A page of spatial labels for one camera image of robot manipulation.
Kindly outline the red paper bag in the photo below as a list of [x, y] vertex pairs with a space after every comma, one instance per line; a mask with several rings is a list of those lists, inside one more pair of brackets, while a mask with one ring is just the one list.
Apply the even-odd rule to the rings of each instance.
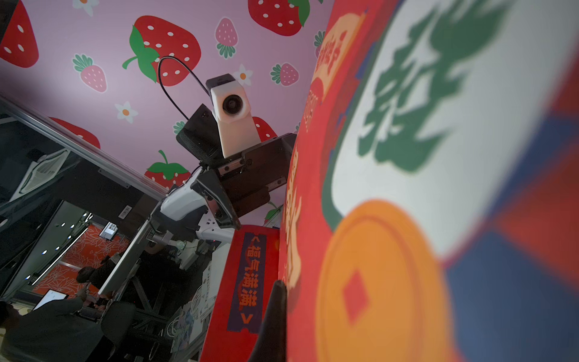
[[576, 361], [578, 3], [335, 2], [278, 251], [285, 361]]

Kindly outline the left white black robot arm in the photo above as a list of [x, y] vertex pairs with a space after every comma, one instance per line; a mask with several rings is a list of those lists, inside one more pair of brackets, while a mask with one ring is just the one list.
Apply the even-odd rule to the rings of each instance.
[[270, 202], [284, 186], [296, 134], [268, 136], [228, 158], [221, 150], [217, 121], [200, 105], [177, 134], [178, 143], [200, 161], [181, 186], [173, 186], [154, 209], [151, 226], [159, 235], [191, 241], [232, 241], [240, 218]]

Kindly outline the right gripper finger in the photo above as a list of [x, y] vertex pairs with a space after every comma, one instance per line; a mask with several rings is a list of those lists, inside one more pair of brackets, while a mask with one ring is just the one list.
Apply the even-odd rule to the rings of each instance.
[[273, 284], [258, 339], [248, 362], [285, 362], [286, 360], [286, 285]]

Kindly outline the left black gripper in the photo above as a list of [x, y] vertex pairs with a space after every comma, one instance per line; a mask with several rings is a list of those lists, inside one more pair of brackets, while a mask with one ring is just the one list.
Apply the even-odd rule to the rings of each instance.
[[285, 134], [229, 158], [218, 169], [226, 198], [223, 212], [242, 217], [270, 202], [269, 193], [286, 184], [296, 135]]

